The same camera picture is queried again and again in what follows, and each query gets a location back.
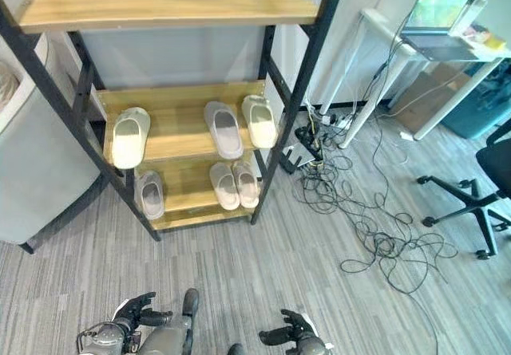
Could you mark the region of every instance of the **caster wheel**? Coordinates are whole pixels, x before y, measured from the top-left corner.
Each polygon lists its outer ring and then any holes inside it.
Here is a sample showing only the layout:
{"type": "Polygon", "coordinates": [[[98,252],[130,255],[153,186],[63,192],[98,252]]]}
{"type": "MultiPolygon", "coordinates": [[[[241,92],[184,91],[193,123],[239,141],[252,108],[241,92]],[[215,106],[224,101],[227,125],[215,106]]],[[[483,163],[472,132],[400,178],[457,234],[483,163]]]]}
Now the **caster wheel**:
{"type": "Polygon", "coordinates": [[[433,217],[425,217],[422,220],[422,224],[426,227],[432,227],[435,224],[435,219],[433,217]]]}
{"type": "Polygon", "coordinates": [[[477,259],[485,261],[489,259],[489,253],[486,250],[478,250],[476,251],[477,259]]]}
{"type": "Polygon", "coordinates": [[[461,188],[461,189],[467,189],[469,187],[472,186],[472,183],[470,181],[468,181],[467,179],[464,179],[463,181],[460,181],[458,183],[458,186],[461,188]]]}
{"type": "Polygon", "coordinates": [[[419,185],[423,185],[424,183],[428,182],[430,180],[429,176],[422,176],[417,178],[417,183],[419,185]]]}
{"type": "Polygon", "coordinates": [[[498,225],[493,225],[492,228],[497,233],[500,233],[501,231],[508,230],[509,225],[507,223],[499,223],[498,225]]]}

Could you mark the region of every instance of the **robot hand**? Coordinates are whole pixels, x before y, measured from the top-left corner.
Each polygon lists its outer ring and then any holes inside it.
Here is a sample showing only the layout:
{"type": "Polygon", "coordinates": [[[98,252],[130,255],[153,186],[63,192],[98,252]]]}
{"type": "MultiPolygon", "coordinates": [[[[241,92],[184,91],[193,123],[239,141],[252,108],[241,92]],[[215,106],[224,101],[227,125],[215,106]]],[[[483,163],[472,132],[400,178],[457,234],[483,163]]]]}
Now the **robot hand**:
{"type": "Polygon", "coordinates": [[[154,297],[156,293],[153,291],[129,299],[117,308],[113,321],[126,327],[128,333],[135,331],[139,325],[164,325],[172,318],[172,311],[161,313],[153,311],[151,307],[145,308],[152,303],[154,297]]]}
{"type": "Polygon", "coordinates": [[[272,331],[261,331],[259,338],[265,345],[282,345],[293,341],[296,343],[296,348],[290,349],[286,353],[300,355],[330,353],[302,314],[290,310],[280,310],[280,312],[284,315],[284,321],[288,325],[272,331]]]}

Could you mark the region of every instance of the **office chair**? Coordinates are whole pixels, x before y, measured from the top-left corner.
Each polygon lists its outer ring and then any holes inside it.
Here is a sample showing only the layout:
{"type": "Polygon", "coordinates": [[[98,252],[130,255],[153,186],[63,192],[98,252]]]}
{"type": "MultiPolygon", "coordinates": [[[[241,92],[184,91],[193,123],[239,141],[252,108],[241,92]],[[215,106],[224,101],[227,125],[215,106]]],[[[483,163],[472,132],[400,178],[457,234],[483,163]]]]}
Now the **office chair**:
{"type": "Polygon", "coordinates": [[[417,178],[417,182],[421,185],[432,181],[465,203],[465,207],[461,210],[441,218],[425,217],[422,220],[422,224],[427,227],[432,227],[434,224],[458,215],[466,213],[474,214],[479,222],[482,234],[485,236],[486,245],[488,246],[488,250],[476,251],[475,254],[479,259],[488,259],[491,256],[497,255],[497,244],[495,243],[493,231],[504,231],[511,226],[510,217],[487,208],[491,203],[511,196],[511,138],[496,143],[498,139],[510,131],[511,120],[508,120],[488,137],[486,140],[486,148],[476,153],[477,162],[485,171],[486,175],[498,187],[498,190],[493,194],[481,197],[475,179],[465,179],[456,187],[434,176],[417,178]],[[469,188],[470,194],[460,190],[460,188],[469,188]],[[489,217],[496,219],[498,224],[492,226],[489,217]]]}

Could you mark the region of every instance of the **shoe rack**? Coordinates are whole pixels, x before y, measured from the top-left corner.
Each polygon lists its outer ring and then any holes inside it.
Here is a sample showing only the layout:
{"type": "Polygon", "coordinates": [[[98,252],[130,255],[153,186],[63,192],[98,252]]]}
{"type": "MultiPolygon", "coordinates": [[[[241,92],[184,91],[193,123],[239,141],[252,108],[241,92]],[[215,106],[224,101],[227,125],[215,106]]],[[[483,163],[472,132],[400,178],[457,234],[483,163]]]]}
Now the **shoe rack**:
{"type": "Polygon", "coordinates": [[[339,0],[322,0],[317,6],[312,0],[26,0],[13,14],[2,5],[0,34],[101,174],[148,233],[160,240],[158,231],[197,223],[244,215],[252,215],[251,222],[256,223],[338,3],[339,0]],[[309,37],[293,89],[287,86],[271,57],[275,26],[280,24],[296,24],[309,37]],[[80,30],[235,25],[265,26],[259,74],[254,81],[158,89],[105,90],[79,34],[80,30]],[[82,59],[73,107],[66,103],[37,59],[31,41],[34,38],[25,37],[46,31],[68,32],[82,59]],[[250,141],[240,106],[248,94],[263,95],[264,83],[270,82],[267,77],[280,95],[285,113],[279,139],[265,162],[250,141]],[[92,83],[100,90],[108,115],[103,154],[94,149],[85,134],[92,83]],[[207,169],[219,157],[203,117],[208,101],[232,106],[240,125],[245,158],[255,154],[263,178],[259,205],[253,211],[225,211],[216,202],[207,169]],[[151,116],[145,157],[138,169],[154,169],[164,181],[166,212],[156,221],[148,221],[137,208],[133,171],[121,173],[111,164],[113,123],[122,110],[133,106],[144,108],[151,116]]]}
{"type": "Polygon", "coordinates": [[[236,218],[253,212],[242,207],[226,211],[218,203],[209,168],[222,159],[204,121],[204,106],[209,101],[221,101],[232,108],[240,126],[244,159],[250,161],[255,148],[241,104],[248,94],[262,95],[263,91],[264,81],[253,81],[99,92],[107,112],[104,155],[110,163],[113,162],[113,127],[119,114],[127,108],[140,106],[151,117],[144,159],[135,170],[140,174],[154,170],[162,179],[165,215],[150,221],[155,230],[236,218]]]}

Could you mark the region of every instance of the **gray slipper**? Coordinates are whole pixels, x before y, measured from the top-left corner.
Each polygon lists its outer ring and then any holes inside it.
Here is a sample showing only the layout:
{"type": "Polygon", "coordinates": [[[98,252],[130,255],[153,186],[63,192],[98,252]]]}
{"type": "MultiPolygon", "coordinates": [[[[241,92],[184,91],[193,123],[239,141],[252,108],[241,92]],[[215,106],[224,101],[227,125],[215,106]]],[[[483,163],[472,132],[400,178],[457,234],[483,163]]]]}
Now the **gray slipper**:
{"type": "Polygon", "coordinates": [[[158,219],[164,212],[164,195],[160,175],[153,170],[137,180],[137,198],[147,219],[158,219]]]}
{"type": "Polygon", "coordinates": [[[230,107],[218,101],[208,102],[204,108],[204,120],[220,157],[235,160],[243,155],[238,120],[230,107]]]}

